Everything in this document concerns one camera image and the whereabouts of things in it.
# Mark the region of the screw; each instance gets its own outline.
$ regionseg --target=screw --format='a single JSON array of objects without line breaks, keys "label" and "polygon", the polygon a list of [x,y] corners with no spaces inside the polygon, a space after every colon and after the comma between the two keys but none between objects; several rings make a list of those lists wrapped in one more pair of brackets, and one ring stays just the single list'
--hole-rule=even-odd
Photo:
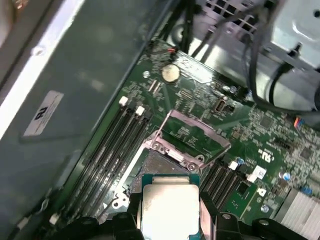
[{"label": "screw", "polygon": [[158,150],[159,147],[160,147],[160,145],[157,142],[152,145],[152,148],[155,149],[155,150]]},{"label": "screw", "polygon": [[224,219],[231,219],[231,216],[229,214],[223,214],[222,217]]},{"label": "screw", "polygon": [[145,79],[147,79],[148,77],[150,77],[150,72],[149,72],[149,71],[144,71],[144,72],[143,72],[143,77],[144,77]]},{"label": "screw", "polygon": [[191,164],[188,165],[187,168],[188,168],[189,171],[192,172],[192,171],[194,171],[196,169],[196,166],[193,163],[191,163]]},{"label": "screw", "polygon": [[231,86],[229,91],[230,91],[230,93],[235,94],[237,92],[237,87],[236,86]]},{"label": "screw", "polygon": [[268,205],[263,204],[261,206],[260,210],[261,210],[261,212],[266,214],[267,212],[269,212],[269,207],[268,207]]},{"label": "screw", "polygon": [[263,219],[259,220],[259,223],[261,225],[264,225],[264,226],[268,226],[269,225],[269,222],[267,220],[263,220]]},{"label": "screw", "polygon": [[35,46],[31,50],[31,55],[33,56],[41,56],[45,53],[45,48],[42,46]]},{"label": "screw", "polygon": [[233,31],[234,30],[231,27],[229,27],[229,28],[227,28],[226,33],[227,34],[232,34]]}]

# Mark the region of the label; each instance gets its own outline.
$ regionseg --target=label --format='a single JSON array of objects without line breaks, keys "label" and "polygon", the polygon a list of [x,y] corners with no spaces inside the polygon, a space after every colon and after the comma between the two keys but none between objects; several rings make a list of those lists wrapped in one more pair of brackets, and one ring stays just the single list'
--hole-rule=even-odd
[{"label": "label", "polygon": [[275,157],[273,156],[272,151],[268,149],[259,149],[258,153],[261,154],[260,157],[265,160],[267,163],[271,163],[271,161],[275,160]]},{"label": "label", "polygon": [[258,177],[258,179],[261,179],[261,180],[264,178],[266,173],[267,173],[267,170],[260,167],[259,165],[257,165],[252,172],[253,175],[256,175]]},{"label": "label", "polygon": [[47,93],[29,126],[26,128],[23,134],[24,137],[38,136],[44,131],[63,96],[63,93],[53,90]]}]

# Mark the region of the metal case panel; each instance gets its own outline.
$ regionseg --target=metal case panel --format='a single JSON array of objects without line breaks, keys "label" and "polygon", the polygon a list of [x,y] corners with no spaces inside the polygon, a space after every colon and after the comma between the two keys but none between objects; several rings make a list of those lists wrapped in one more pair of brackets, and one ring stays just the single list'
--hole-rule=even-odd
[{"label": "metal case panel", "polygon": [[[88,0],[0,141],[0,238],[60,187],[171,0]],[[44,129],[24,135],[50,91],[63,94]]]}]

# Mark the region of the capacitor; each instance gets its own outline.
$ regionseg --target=capacitor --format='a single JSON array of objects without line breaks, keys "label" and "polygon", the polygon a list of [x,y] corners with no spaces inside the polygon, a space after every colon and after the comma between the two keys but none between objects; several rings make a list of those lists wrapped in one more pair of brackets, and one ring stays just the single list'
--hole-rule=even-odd
[{"label": "capacitor", "polygon": [[230,89],[229,89],[230,93],[232,93],[232,94],[235,94],[237,92],[237,90],[238,89],[237,89],[236,86],[231,86]]},{"label": "capacitor", "polygon": [[289,172],[279,172],[279,178],[285,180],[286,182],[290,181],[291,174]]},{"label": "capacitor", "polygon": [[243,160],[241,157],[237,157],[236,159],[236,162],[239,164],[239,165],[242,165],[242,164],[244,164],[245,163],[245,160]]}]

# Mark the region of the integrated circuit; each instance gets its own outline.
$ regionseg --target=integrated circuit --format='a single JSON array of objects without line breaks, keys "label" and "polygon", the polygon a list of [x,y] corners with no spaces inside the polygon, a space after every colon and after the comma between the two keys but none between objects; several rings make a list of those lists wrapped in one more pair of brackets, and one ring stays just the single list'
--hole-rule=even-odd
[{"label": "integrated circuit", "polygon": [[300,153],[300,157],[304,158],[305,160],[309,160],[313,153],[314,152],[310,148],[304,147],[304,149]]},{"label": "integrated circuit", "polygon": [[272,126],[273,119],[269,116],[263,116],[262,120],[260,122],[260,126],[264,127],[265,129],[268,129]]}]

